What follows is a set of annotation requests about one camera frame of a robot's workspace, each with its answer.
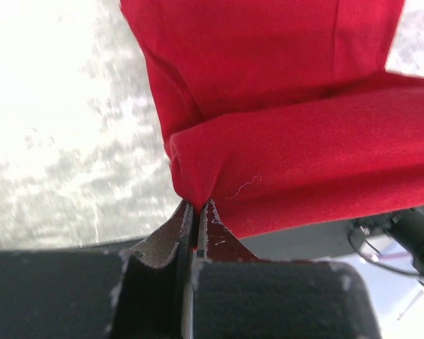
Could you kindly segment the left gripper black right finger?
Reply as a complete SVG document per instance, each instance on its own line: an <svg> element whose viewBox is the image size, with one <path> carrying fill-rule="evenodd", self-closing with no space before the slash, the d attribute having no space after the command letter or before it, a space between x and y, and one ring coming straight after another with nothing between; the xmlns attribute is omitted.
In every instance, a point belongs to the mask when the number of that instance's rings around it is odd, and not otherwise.
<svg viewBox="0 0 424 339"><path fill-rule="evenodd" d="M363 279L335 261L257 258L209 201L192 264L194 338L379 338Z"/></svg>

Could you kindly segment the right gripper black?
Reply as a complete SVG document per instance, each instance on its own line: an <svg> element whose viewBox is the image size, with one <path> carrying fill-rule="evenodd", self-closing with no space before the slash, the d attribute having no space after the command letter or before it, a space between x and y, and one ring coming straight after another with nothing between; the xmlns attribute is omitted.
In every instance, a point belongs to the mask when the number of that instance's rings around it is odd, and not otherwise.
<svg viewBox="0 0 424 339"><path fill-rule="evenodd" d="M358 232L363 235L363 239L367 239L367 236L375 230L379 230L392 238L406 250L412 258L414 272L388 266L379 260L374 260L355 245L354 239ZM367 263L390 273L416 278L424 286L424 213L420 210L409 208L387 215L357 218L348 232L348 243L352 250Z"/></svg>

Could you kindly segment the red t-shirt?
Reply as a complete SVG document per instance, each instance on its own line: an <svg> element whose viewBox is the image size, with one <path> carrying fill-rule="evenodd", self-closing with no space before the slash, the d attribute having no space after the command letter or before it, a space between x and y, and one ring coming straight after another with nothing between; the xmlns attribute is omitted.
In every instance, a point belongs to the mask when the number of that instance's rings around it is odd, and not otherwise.
<svg viewBox="0 0 424 339"><path fill-rule="evenodd" d="M123 1L175 192L238 237L424 205L402 1Z"/></svg>

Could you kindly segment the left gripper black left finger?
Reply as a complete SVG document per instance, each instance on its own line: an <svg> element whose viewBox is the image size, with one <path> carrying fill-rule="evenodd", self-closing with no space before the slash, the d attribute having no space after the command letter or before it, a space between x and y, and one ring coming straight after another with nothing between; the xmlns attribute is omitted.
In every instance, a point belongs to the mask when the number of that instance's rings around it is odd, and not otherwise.
<svg viewBox="0 0 424 339"><path fill-rule="evenodd" d="M0 251L0 338L179 338L194 211L135 245Z"/></svg>

